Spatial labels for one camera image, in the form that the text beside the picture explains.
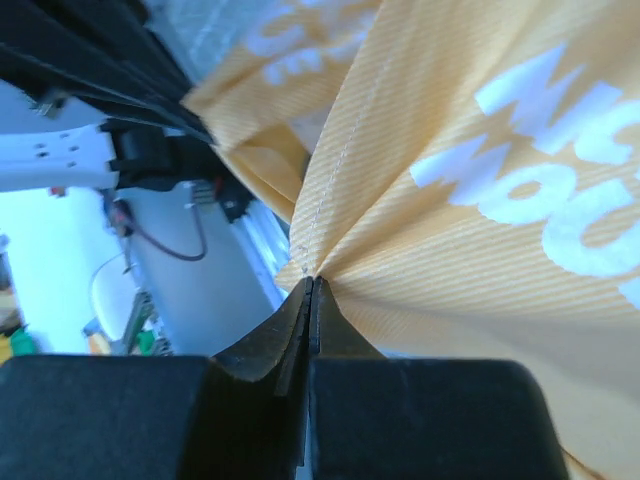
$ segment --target cable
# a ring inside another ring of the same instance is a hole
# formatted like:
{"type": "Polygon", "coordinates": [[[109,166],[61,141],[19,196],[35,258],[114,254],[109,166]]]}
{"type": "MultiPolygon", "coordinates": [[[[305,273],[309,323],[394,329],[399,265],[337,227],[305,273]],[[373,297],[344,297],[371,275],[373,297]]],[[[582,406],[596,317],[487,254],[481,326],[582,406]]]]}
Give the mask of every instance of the cable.
{"type": "Polygon", "coordinates": [[[200,239],[201,252],[197,255],[185,255],[183,253],[176,252],[172,248],[167,247],[166,245],[160,243],[155,237],[153,237],[149,232],[147,232],[142,226],[136,222],[131,215],[130,212],[125,211],[124,208],[121,208],[118,200],[114,200],[111,195],[106,191],[96,190],[100,195],[102,195],[104,201],[107,203],[107,206],[110,208],[115,208],[118,213],[124,218],[124,222],[127,227],[133,230],[134,233],[137,233],[142,238],[144,238],[147,242],[153,245],[155,248],[160,250],[161,252],[169,255],[170,257],[176,258],[178,260],[182,260],[185,262],[198,262],[207,256],[209,251],[209,247],[207,245],[207,237],[204,232],[204,227],[202,225],[202,218],[200,217],[200,213],[198,212],[198,207],[195,202],[195,194],[193,187],[191,188],[191,199],[187,208],[189,208],[193,214],[193,220],[196,225],[196,230],[198,233],[198,238],[200,239]]]}

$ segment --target green object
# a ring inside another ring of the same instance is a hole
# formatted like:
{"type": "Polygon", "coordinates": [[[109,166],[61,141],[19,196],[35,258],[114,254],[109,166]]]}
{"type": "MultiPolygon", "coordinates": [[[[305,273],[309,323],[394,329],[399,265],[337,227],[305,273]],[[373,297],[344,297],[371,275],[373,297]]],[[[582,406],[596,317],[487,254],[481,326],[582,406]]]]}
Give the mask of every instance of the green object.
{"type": "Polygon", "coordinates": [[[140,349],[140,353],[144,356],[151,355],[151,351],[153,349],[153,342],[156,341],[156,337],[153,334],[153,331],[147,330],[146,332],[140,332],[136,336],[136,340],[138,342],[138,348],[140,349]]]}
{"type": "Polygon", "coordinates": [[[33,355],[38,353],[36,342],[33,341],[24,328],[19,328],[9,338],[11,351],[14,355],[33,355]]]}

